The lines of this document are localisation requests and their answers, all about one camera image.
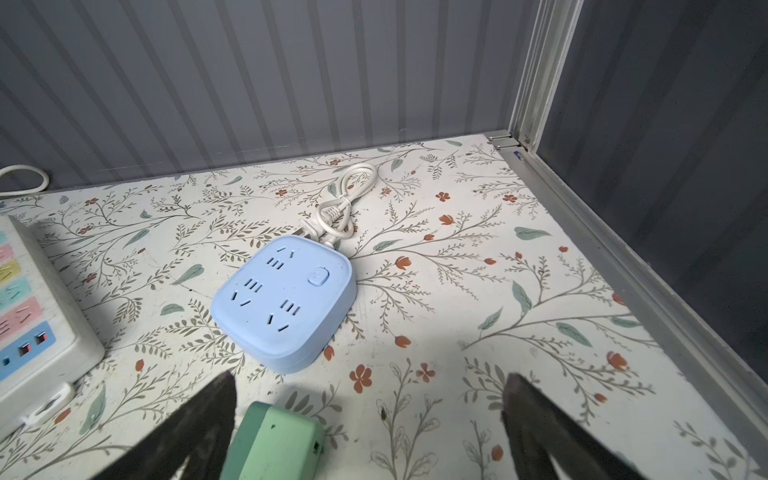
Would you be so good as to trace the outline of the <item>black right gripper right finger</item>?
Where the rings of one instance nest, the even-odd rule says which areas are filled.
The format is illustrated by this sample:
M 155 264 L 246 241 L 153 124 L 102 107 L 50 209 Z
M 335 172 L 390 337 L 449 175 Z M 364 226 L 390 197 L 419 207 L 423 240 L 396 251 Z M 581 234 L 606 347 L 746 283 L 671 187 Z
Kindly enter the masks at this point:
M 640 479 L 642 475 L 519 374 L 507 376 L 501 420 L 520 479 Z

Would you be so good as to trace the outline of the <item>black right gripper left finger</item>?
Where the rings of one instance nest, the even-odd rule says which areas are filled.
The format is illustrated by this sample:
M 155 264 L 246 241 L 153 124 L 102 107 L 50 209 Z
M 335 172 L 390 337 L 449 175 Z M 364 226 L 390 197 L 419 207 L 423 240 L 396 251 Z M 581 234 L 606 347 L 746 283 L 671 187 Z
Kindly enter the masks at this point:
M 236 381 L 216 376 L 97 479 L 217 479 L 235 423 Z

